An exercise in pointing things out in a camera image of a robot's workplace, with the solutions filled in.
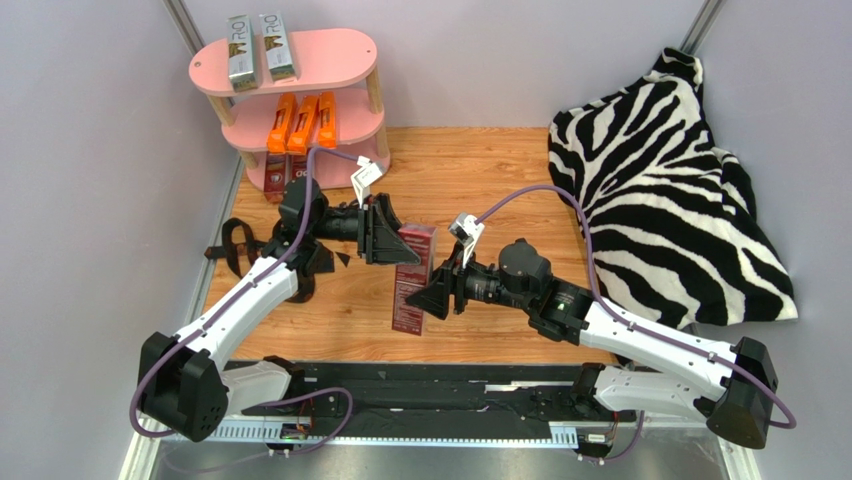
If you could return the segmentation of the red toothpaste box front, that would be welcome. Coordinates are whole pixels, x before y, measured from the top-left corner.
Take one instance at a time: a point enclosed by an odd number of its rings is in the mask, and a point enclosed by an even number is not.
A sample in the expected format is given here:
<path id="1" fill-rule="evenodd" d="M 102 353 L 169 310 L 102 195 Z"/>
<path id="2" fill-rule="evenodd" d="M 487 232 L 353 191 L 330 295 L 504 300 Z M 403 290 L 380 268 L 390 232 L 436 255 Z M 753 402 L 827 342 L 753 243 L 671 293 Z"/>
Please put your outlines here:
<path id="1" fill-rule="evenodd" d="M 424 312 L 409 306 L 406 298 L 429 283 L 436 250 L 436 228 L 406 223 L 400 229 L 400 235 L 420 260 L 414 265 L 396 267 L 391 328 L 397 332 L 421 336 Z"/>

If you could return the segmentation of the red toothpaste box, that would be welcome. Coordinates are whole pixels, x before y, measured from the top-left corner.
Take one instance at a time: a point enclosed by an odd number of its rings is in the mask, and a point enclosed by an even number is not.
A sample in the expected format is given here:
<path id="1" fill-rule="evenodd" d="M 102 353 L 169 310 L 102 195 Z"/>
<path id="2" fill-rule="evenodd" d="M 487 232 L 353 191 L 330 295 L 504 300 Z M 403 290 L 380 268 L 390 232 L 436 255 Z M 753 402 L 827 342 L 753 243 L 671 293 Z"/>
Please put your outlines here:
<path id="1" fill-rule="evenodd" d="M 288 155 L 289 179 L 291 181 L 314 176 L 315 168 L 308 165 L 310 153 L 311 149 L 308 149 L 304 154 L 291 153 Z"/>
<path id="2" fill-rule="evenodd" d="M 391 328 L 397 332 L 421 336 L 424 312 L 409 306 L 406 298 L 429 283 L 436 250 L 436 228 L 406 223 L 400 229 L 400 235 L 420 260 L 414 265 L 396 267 Z"/>
<path id="3" fill-rule="evenodd" d="M 263 193 L 269 203 L 280 203 L 289 181 L 289 156 L 269 152 L 264 169 Z"/>

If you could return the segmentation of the red toothpaste box back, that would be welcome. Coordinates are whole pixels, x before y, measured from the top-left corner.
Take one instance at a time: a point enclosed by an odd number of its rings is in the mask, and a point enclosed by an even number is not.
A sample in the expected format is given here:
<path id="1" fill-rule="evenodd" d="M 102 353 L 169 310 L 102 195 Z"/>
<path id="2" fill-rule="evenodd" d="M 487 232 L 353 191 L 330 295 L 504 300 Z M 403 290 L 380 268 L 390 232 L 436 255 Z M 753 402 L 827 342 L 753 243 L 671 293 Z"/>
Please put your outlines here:
<path id="1" fill-rule="evenodd" d="M 291 181 L 314 176 L 315 168 L 308 165 L 310 153 L 311 149 L 308 149 L 304 154 L 291 153 L 288 155 L 289 179 Z"/>

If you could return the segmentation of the orange toothpaste box diagonal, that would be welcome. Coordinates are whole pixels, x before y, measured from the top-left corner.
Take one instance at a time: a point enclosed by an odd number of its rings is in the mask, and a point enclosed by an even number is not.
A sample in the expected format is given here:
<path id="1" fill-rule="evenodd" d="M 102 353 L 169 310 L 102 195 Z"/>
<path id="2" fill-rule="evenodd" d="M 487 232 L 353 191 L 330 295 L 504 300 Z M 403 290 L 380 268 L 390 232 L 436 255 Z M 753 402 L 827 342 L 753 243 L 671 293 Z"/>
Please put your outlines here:
<path id="1" fill-rule="evenodd" d="M 286 143 L 286 152 L 305 155 L 313 138 L 319 110 L 319 96 L 307 95 L 302 98 L 293 122 L 293 128 Z"/>

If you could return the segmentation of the orange toothpaste box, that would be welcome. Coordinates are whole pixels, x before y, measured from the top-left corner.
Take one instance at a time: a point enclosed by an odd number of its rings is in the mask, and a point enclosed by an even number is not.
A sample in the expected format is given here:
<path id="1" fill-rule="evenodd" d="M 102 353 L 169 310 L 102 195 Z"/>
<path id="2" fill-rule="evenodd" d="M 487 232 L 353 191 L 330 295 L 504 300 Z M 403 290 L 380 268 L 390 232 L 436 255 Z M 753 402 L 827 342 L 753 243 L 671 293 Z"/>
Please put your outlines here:
<path id="1" fill-rule="evenodd" d="M 318 101 L 317 142 L 324 148 L 337 147 L 336 97 L 331 91 L 322 92 Z"/>
<path id="2" fill-rule="evenodd" d="M 266 140 L 269 153 L 286 153 L 297 106 L 298 102 L 294 93 L 283 93 L 278 97 L 274 121 Z"/>

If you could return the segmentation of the teal silver toothpaste box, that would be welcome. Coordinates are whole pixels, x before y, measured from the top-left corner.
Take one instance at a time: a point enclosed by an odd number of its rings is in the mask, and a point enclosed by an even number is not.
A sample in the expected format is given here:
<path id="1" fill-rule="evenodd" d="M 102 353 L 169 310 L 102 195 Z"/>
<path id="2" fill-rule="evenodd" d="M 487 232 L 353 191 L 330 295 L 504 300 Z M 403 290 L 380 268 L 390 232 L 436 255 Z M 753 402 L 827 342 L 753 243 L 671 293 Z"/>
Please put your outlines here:
<path id="1" fill-rule="evenodd" d="M 255 36 L 248 15 L 230 17 L 227 21 L 228 80 L 236 93 L 258 87 Z"/>

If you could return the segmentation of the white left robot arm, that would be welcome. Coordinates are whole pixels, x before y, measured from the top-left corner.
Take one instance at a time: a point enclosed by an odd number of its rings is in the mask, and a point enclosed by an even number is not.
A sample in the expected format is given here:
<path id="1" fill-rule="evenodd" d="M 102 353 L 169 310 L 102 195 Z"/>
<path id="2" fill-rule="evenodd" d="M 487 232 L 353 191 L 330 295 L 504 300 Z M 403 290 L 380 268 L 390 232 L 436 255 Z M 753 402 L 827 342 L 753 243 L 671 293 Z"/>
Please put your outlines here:
<path id="1" fill-rule="evenodd" d="M 294 377 L 284 359 L 270 356 L 234 369 L 227 364 L 270 312 L 284 302 L 308 301 L 316 275 L 347 259 L 324 241 L 355 243 L 368 264 L 413 265 L 421 259 L 402 239 L 403 224 L 386 193 L 363 193 L 333 206 L 317 181 L 301 178 L 285 187 L 278 212 L 272 237 L 231 291 L 175 334 L 156 332 L 143 343 L 133 422 L 145 414 L 164 425 L 163 435 L 200 442 L 226 417 L 283 400 Z"/>

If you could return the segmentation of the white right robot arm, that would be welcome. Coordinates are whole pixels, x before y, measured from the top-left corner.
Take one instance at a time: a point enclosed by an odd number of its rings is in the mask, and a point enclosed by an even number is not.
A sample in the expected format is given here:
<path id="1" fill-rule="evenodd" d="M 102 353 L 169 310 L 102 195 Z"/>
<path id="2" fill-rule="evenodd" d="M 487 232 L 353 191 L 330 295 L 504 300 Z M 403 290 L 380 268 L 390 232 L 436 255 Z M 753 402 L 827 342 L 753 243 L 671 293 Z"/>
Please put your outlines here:
<path id="1" fill-rule="evenodd" d="M 731 443 L 765 447 L 778 380 L 762 342 L 700 338 L 596 300 L 590 290 L 554 276 L 550 261 L 523 239 L 504 247 L 490 266 L 462 263 L 462 254 L 455 247 L 406 303 L 439 319 L 462 313 L 469 301 L 519 309 L 547 339 L 606 350 L 641 364 L 638 372 L 600 364 L 583 367 L 573 382 L 576 398 L 610 411 L 702 421 Z"/>

